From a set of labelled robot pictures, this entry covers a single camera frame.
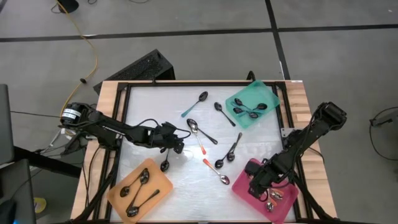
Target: floor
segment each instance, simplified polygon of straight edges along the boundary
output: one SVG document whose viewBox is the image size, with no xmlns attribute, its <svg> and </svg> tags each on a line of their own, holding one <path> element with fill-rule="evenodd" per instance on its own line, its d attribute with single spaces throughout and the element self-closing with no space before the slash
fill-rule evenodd
<svg viewBox="0 0 398 224">
<path fill-rule="evenodd" d="M 82 33 L 100 34 L 92 40 L 99 66 L 73 101 L 96 103 L 93 85 L 153 49 L 159 49 L 173 64 L 179 80 L 242 79 L 249 70 L 259 79 L 303 80 L 312 110 L 323 101 L 332 101 L 348 114 L 343 129 L 320 140 L 339 218 L 395 221 L 398 164 L 373 151 L 369 119 L 384 108 L 397 106 L 398 2 L 78 2 L 80 7 L 71 15 Z M 50 11 L 54 5 L 45 0 L 0 1 L 0 83 L 9 85 L 14 111 L 58 115 L 78 79 L 94 64 L 90 47 L 73 38 L 77 35 L 73 24 L 64 14 Z M 275 20 L 269 17 L 272 12 Z M 216 29 L 224 31 L 153 34 Z M 236 29 L 242 33 L 235 34 Z M 57 125 L 57 118 L 13 113 L 14 143 L 30 150 L 45 147 Z M 394 124 L 373 130 L 376 147 L 388 157 L 398 157 L 397 133 Z M 56 145 L 66 141 L 61 139 Z M 77 163 L 82 158 L 77 152 L 61 160 Z M 35 195 L 49 203 L 38 223 L 67 220 L 77 180 L 43 171 L 32 182 Z"/>
</svg>

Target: white tabletop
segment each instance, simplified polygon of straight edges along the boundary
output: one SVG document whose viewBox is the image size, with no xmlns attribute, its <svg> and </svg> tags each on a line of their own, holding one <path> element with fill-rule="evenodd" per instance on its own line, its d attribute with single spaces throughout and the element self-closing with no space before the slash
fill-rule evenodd
<svg viewBox="0 0 398 224">
<path fill-rule="evenodd" d="M 270 158 L 282 150 L 275 110 L 262 116 L 247 129 L 241 128 L 227 112 L 225 99 L 243 88 L 244 86 L 132 87 L 127 124 L 135 125 L 147 118 L 154 118 L 159 123 L 168 121 L 178 128 L 188 129 L 186 120 L 191 118 L 198 123 L 200 129 L 218 141 L 214 145 L 203 134 L 198 134 L 207 151 L 205 156 L 201 153 L 194 135 L 184 139 L 185 147 L 181 154 L 170 151 L 170 168 L 165 174 L 173 183 L 174 189 L 142 221 L 267 221 L 266 217 L 252 209 L 231 190 L 248 160 L 256 158 L 261 161 L 262 158 Z M 198 100 L 203 91 L 208 92 L 208 98 L 199 102 L 182 118 L 181 114 Z M 236 127 L 232 127 L 224 115 L 214 109 L 216 101 L 221 103 L 223 111 L 236 123 Z M 155 124 L 148 121 L 143 125 L 154 127 Z M 207 158 L 214 164 L 217 159 L 221 159 L 236 141 L 239 132 L 243 136 L 236 147 L 235 160 L 230 163 L 225 159 L 224 166 L 219 170 L 231 181 L 229 185 L 224 185 L 202 160 Z M 186 135 L 180 131 L 176 134 L 181 137 Z M 135 146 L 124 140 L 117 182 L 145 159 L 153 158 L 160 165 L 165 157 L 166 154 L 161 154 L 159 149 Z M 294 219 L 294 212 L 290 209 L 286 220 Z M 121 220 L 114 210 L 111 220 Z"/>
</svg>

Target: black box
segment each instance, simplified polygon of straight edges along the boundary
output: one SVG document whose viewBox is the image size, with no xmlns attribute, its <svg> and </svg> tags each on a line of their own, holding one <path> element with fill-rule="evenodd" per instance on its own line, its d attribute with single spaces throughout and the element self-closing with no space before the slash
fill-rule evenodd
<svg viewBox="0 0 398 224">
<path fill-rule="evenodd" d="M 153 50 L 118 71 L 106 80 L 175 80 L 173 65 L 157 50 Z M 100 94 L 102 82 L 95 85 L 94 91 Z"/>
</svg>

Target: teal tray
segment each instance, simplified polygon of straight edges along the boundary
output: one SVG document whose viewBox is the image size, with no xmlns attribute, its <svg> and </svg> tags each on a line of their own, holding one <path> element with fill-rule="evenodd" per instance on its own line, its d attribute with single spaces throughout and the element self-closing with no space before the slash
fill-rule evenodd
<svg viewBox="0 0 398 224">
<path fill-rule="evenodd" d="M 243 112 L 245 115 L 238 116 L 238 114 L 233 111 L 235 106 L 231 104 L 234 102 L 235 98 L 239 98 L 248 108 L 255 108 L 259 103 L 265 103 L 268 107 L 262 111 L 263 113 L 258 113 L 258 118 L 251 118 L 246 112 Z M 259 121 L 268 112 L 278 106 L 279 103 L 280 101 L 278 97 L 270 91 L 270 87 L 267 87 L 262 81 L 259 80 L 252 82 L 243 90 L 225 100 L 226 109 L 242 126 L 242 128 L 248 128 L 253 123 Z"/>
</svg>

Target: yellow cable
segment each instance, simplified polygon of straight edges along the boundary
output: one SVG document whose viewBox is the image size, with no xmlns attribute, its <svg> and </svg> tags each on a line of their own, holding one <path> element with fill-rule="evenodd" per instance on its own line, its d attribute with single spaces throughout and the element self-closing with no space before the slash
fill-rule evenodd
<svg viewBox="0 0 398 224">
<path fill-rule="evenodd" d="M 85 80 L 87 80 L 88 78 L 90 78 L 90 77 L 95 73 L 95 71 L 97 70 L 97 66 L 98 66 L 98 56 L 97 56 L 95 47 L 94 47 L 94 45 L 93 45 L 90 41 L 88 41 L 87 38 L 81 33 L 81 31 L 80 31 L 79 27 L 77 26 L 76 22 L 72 19 L 72 17 L 69 15 L 68 11 L 63 7 L 63 5 L 62 5 L 58 0 L 56 0 L 56 1 L 57 1 L 57 4 L 62 8 L 62 10 L 63 10 L 63 11 L 65 12 L 65 14 L 67 15 L 68 19 L 71 20 L 71 21 L 73 22 L 73 25 L 75 25 L 76 30 L 77 30 L 77 32 L 79 33 L 80 37 L 81 37 L 83 40 L 85 40 L 85 41 L 91 46 L 91 48 L 93 49 L 93 53 L 94 53 L 94 56 L 95 56 L 95 66 L 94 66 L 94 68 L 92 69 L 92 71 L 90 72 L 90 74 L 88 74 L 88 75 L 85 77 Z M 61 110 L 61 113 L 60 113 L 60 117 L 62 116 L 62 112 L 64 111 L 65 107 L 67 107 L 67 104 L 69 103 L 70 99 L 74 96 L 74 94 L 76 93 L 77 89 L 79 89 L 80 85 L 81 85 L 81 83 L 79 83 L 79 85 L 76 86 L 76 88 L 72 91 L 72 93 L 71 93 L 71 94 L 69 95 L 69 97 L 67 98 L 66 102 L 63 104 L 62 110 Z"/>
</svg>

